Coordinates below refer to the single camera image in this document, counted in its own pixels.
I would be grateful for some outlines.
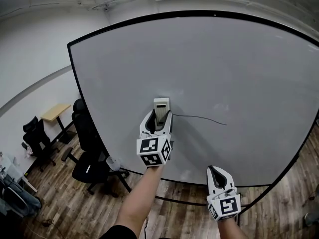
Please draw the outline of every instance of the whiteboard frame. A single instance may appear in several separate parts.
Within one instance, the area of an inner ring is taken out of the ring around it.
[[[74,67],[74,62],[73,62],[73,58],[72,58],[72,54],[71,54],[71,46],[79,43],[83,40],[86,40],[90,37],[93,37],[95,35],[99,35],[101,33],[110,31],[110,30],[114,30],[120,27],[124,27],[124,26],[128,26],[128,25],[133,25],[133,24],[137,24],[137,23],[142,23],[142,22],[147,22],[147,21],[153,21],[153,20],[159,20],[159,19],[167,19],[167,18],[175,18],[175,17],[223,17],[223,18],[232,18],[232,19],[240,19],[240,20],[245,20],[245,21],[250,21],[250,22],[256,22],[256,23],[260,23],[260,24],[264,24],[264,25],[268,25],[271,27],[275,27],[278,29],[281,29],[283,31],[289,32],[291,34],[294,34],[314,45],[316,45],[317,47],[319,47],[319,42],[317,42],[316,40],[312,39],[311,37],[307,36],[304,33],[301,33],[299,31],[297,31],[296,29],[293,29],[289,26],[277,23],[277,22],[273,22],[271,20],[268,19],[264,19],[264,18],[260,18],[257,16],[252,16],[252,15],[247,15],[247,14],[242,14],[242,13],[237,13],[237,12],[228,12],[228,11],[215,11],[215,10],[184,10],[184,11],[172,11],[172,12],[164,12],[164,13],[157,13],[157,14],[151,14],[151,15],[147,15],[147,16],[142,16],[142,17],[137,17],[137,18],[133,18],[133,19],[129,19],[126,21],[122,21],[119,23],[116,23],[114,25],[111,26],[107,26],[104,28],[101,28],[97,31],[94,31],[90,34],[87,34],[85,36],[82,36],[70,43],[68,43],[67,48],[68,48],[68,52],[69,52],[69,56],[70,56],[70,61],[71,61],[71,66],[72,66],[72,70],[74,73],[74,77],[77,83],[77,86],[79,88],[79,92],[81,95],[81,98],[84,102],[84,105],[86,107],[86,109],[88,110],[88,107],[86,105],[83,93],[81,91],[81,87],[77,78],[77,74],[76,74],[76,70]],[[319,108],[318,108],[318,112],[316,117],[314,118],[314,122],[311,126],[311,128],[309,129],[309,132],[306,136],[306,138],[304,139],[302,145],[300,146],[300,148],[298,149],[297,153],[294,155],[294,157],[292,158],[292,160],[290,161],[290,163],[288,164],[288,166],[283,170],[283,172],[277,177],[277,179],[272,183],[272,184],[265,184],[265,185],[253,185],[253,186],[237,186],[238,188],[249,188],[249,187],[261,187],[261,186],[268,186],[268,188],[259,196],[257,197],[251,204],[249,204],[241,213],[245,212],[247,209],[249,209],[251,206],[253,206],[255,203],[257,203],[261,198],[263,198],[272,188],[274,188],[275,185],[277,185],[277,183],[285,176],[285,174],[290,170],[290,168],[293,166],[293,164],[296,162],[296,160],[299,157],[299,152],[302,149],[303,145],[305,144],[306,140],[308,139],[315,123],[316,123],[316,119],[319,115]],[[106,153],[108,153],[107,149],[105,146],[103,146],[104,150]],[[131,171],[126,169],[127,171],[133,172],[133,173],[137,173],[137,174],[141,174],[135,171]],[[169,180],[169,179],[161,179],[161,180],[166,180],[166,181],[172,181],[172,182],[178,182],[178,183],[183,183],[183,184],[191,184],[191,185],[205,185],[205,184],[196,184],[196,183],[187,183],[187,182],[180,182],[180,181],[174,181],[174,180]]]

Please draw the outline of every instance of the desk leg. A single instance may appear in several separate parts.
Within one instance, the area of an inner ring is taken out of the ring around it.
[[[126,183],[126,181],[124,180],[123,176],[118,173],[117,174],[118,178],[120,179],[120,181],[122,182],[122,184],[124,185],[124,187],[127,189],[128,192],[131,192],[131,188],[129,187],[129,185]]]
[[[30,183],[29,180],[27,178],[25,178],[24,176],[22,176],[22,180],[35,192],[37,193],[38,190],[36,188],[34,188]]]
[[[68,144],[73,139],[73,137],[76,136],[76,133],[71,131],[66,131],[59,116],[56,117],[56,120],[58,121],[63,132],[63,135],[59,138],[59,141],[64,144]]]

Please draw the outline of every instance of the wooden desk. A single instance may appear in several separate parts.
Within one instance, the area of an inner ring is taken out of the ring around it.
[[[76,136],[75,132],[65,130],[65,127],[63,126],[61,119],[59,117],[60,114],[63,113],[69,107],[71,107],[70,104],[57,104],[41,116],[41,118],[46,121],[52,122],[55,119],[58,121],[63,132],[63,135],[59,138],[59,141],[64,144],[68,144],[72,140],[72,138]]]

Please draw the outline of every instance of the whiteboard eraser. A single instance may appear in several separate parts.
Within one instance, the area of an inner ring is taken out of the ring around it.
[[[154,110],[156,114],[157,125],[163,125],[164,121],[162,121],[162,119],[170,110],[169,98],[154,98]]]

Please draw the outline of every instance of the black shirt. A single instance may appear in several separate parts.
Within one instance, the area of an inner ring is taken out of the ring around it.
[[[132,230],[121,225],[112,226],[104,235],[101,236],[100,239],[115,238],[137,239]]]

